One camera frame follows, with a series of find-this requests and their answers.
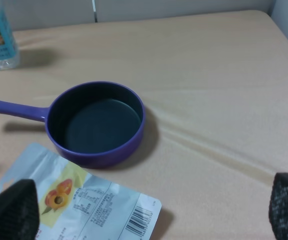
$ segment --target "apricot illustration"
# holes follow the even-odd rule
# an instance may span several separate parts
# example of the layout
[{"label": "apricot illustration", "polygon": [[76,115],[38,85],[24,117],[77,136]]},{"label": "apricot illustration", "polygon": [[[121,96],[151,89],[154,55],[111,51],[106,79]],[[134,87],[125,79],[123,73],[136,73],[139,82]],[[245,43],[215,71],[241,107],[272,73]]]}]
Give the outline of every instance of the apricot illustration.
[{"label": "apricot illustration", "polygon": [[68,202],[68,195],[64,192],[52,195],[49,198],[49,206],[53,209],[58,209],[65,206]]},{"label": "apricot illustration", "polygon": [[71,179],[66,179],[65,181],[61,182],[57,185],[57,191],[59,193],[65,193],[69,195],[70,191],[72,190],[73,181]]},{"label": "apricot illustration", "polygon": [[47,196],[46,196],[46,198],[45,198],[45,204],[46,204],[47,206],[51,207],[51,206],[50,206],[50,198],[51,198],[52,196],[56,196],[57,194],[58,194],[58,192],[57,192],[56,190],[51,190],[51,191],[47,194]]}]

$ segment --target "wrinkled cloth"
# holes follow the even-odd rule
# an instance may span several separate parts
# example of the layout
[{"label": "wrinkled cloth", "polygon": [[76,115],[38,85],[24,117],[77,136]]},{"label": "wrinkled cloth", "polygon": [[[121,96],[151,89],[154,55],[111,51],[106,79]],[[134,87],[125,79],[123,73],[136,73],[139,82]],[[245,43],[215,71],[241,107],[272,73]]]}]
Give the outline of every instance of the wrinkled cloth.
[{"label": "wrinkled cloth", "polygon": [[[288,172],[288,40],[259,11],[18,31],[21,67],[0,100],[47,107],[90,81],[147,107],[139,149],[90,173],[163,204],[152,240],[273,240],[268,206]],[[0,178],[25,147],[55,150],[41,122],[0,115]]]}]

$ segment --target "barcode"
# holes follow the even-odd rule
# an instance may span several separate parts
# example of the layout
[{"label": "barcode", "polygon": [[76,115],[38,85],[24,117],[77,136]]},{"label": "barcode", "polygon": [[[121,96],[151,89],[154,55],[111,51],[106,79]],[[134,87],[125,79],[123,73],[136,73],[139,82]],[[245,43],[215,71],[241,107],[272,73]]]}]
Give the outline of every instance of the barcode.
[{"label": "barcode", "polygon": [[153,213],[143,209],[140,206],[135,207],[132,216],[130,217],[126,229],[140,237],[146,233],[147,227],[152,219]]}]

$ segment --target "black mesh object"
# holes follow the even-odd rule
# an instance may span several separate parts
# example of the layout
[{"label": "black mesh object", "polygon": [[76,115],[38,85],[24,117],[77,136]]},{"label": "black mesh object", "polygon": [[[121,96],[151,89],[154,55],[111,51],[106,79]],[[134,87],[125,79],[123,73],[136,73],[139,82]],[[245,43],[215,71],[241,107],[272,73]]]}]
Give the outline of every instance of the black mesh object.
[{"label": "black mesh object", "polygon": [[288,173],[275,175],[268,216],[275,238],[288,240]]},{"label": "black mesh object", "polygon": [[34,240],[38,227],[38,199],[33,180],[20,180],[0,193],[0,240]]}]

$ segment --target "purple handle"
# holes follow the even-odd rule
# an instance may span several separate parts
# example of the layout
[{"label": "purple handle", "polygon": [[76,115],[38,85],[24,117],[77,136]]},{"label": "purple handle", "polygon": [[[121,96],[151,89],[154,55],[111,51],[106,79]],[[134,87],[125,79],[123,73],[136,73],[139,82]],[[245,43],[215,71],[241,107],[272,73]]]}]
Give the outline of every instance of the purple handle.
[{"label": "purple handle", "polygon": [[48,107],[26,106],[0,101],[0,114],[7,114],[40,122],[45,122],[48,115],[48,110]]}]

